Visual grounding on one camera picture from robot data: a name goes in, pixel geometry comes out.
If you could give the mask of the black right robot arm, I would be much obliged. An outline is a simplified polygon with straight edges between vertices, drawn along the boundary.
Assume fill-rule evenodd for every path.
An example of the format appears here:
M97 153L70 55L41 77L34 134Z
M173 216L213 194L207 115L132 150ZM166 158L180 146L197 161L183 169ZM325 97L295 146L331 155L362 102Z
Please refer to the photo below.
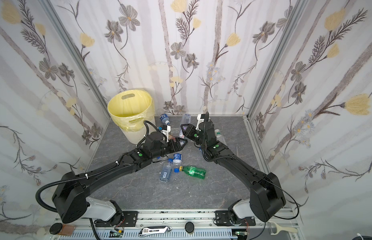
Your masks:
M262 222L267 222L286 204L278 177L265 174L241 160L229 147L217 139L209 113L198 115L196 126L182 124L183 135L200 146L207 162L218 164L236 176L250 191L249 207Z

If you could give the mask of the green soda bottle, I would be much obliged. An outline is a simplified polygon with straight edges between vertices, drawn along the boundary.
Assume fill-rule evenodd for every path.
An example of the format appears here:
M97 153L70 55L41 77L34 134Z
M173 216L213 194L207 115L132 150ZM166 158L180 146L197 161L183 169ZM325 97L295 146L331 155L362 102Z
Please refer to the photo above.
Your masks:
M180 166L175 168L175 173L184 172L190 177L198 178L204 180L206 177L206 170L197 168L195 166Z

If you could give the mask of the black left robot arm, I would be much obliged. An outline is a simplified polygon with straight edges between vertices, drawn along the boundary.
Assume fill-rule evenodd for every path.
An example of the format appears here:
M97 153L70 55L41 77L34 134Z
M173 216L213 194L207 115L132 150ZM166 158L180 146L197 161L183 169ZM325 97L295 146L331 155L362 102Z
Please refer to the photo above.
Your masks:
M169 139L159 128L150 132L149 127L153 123L149 121L144 121L144 125L146 134L135 149L96 170L78 175L69 172L60 181L42 186L35 194L37 203L48 211L58 213L65 224L80 218L109 221L121 216L123 212L114 201L92 199L91 194L122 176L147 167L153 159L183 150L188 143L182 138Z

